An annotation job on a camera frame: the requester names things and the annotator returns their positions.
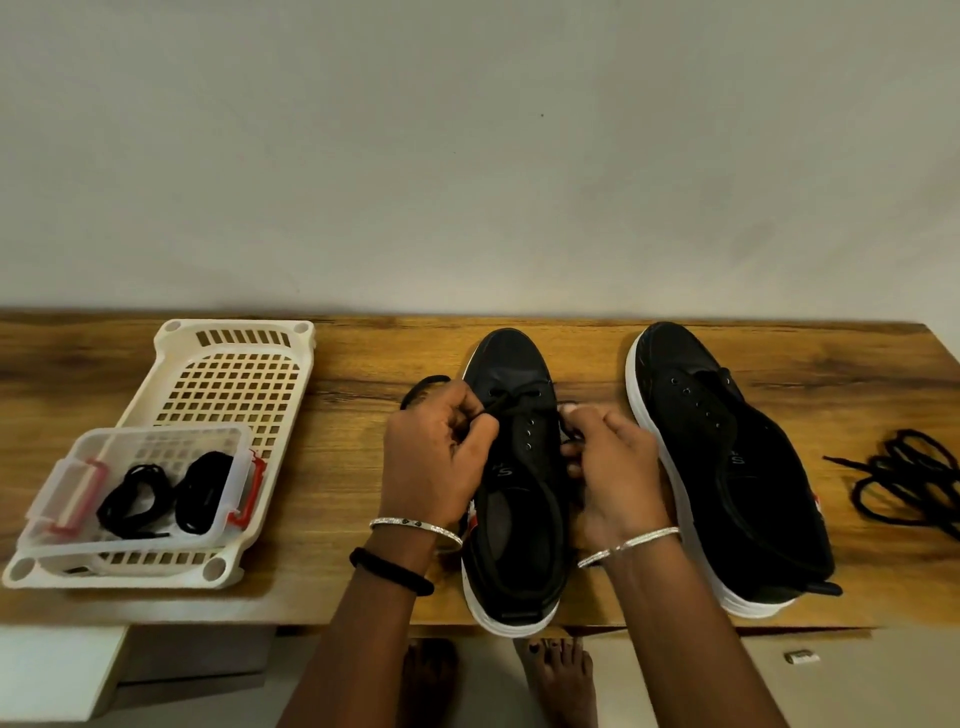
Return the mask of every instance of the bundled shoelace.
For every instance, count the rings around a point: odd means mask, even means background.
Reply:
[[[140,485],[146,485],[154,493],[150,508],[130,514],[130,509],[140,494]],[[174,489],[167,473],[159,465],[137,465],[124,475],[123,482],[112,490],[97,509],[97,520],[107,531],[121,539],[159,539],[169,533],[141,531],[174,505]]]
[[[159,465],[135,465],[124,475],[123,482],[104,498],[97,509],[97,520],[121,539],[159,539],[170,534],[141,529],[174,509],[181,531],[202,535],[213,524],[232,463],[233,457],[224,452],[214,450],[201,455],[187,468],[176,488]],[[150,488],[154,502],[147,510],[131,514],[141,485]]]
[[[936,450],[943,460],[914,448],[908,440],[920,440]],[[869,519],[892,525],[925,525],[940,528],[960,541],[960,468],[957,459],[943,445],[916,429],[902,429],[897,436],[883,443],[886,454],[874,455],[866,463],[842,457],[827,457],[831,463],[867,473],[858,480],[850,494],[853,507]],[[864,491],[876,484],[891,495],[923,514],[921,518],[904,519],[885,516],[871,510],[863,502]]]

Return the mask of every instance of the bare foot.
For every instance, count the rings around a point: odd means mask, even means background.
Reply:
[[[578,640],[514,640],[527,685],[551,728],[597,728],[593,660]]]
[[[403,658],[397,728],[439,728],[457,688],[459,661],[450,640],[414,640]]]

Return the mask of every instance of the forearm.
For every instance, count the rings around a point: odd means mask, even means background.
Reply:
[[[678,539],[614,554],[605,567],[660,726],[786,726]]]
[[[425,574],[436,537],[415,528],[378,528],[366,549]],[[278,724],[394,726],[415,595],[358,568]]]

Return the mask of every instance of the white wall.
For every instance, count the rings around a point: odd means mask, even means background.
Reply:
[[[5,0],[0,305],[921,320],[953,0]]]

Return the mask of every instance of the black sneaker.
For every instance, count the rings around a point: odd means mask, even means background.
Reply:
[[[528,637],[557,613],[572,555],[557,397],[537,347],[514,328],[480,342],[464,380],[500,422],[469,507],[464,596],[494,635]]]
[[[804,592],[840,595],[804,466],[729,370],[678,324],[647,328],[627,356],[636,421],[657,436],[690,556],[733,615],[771,617]]]

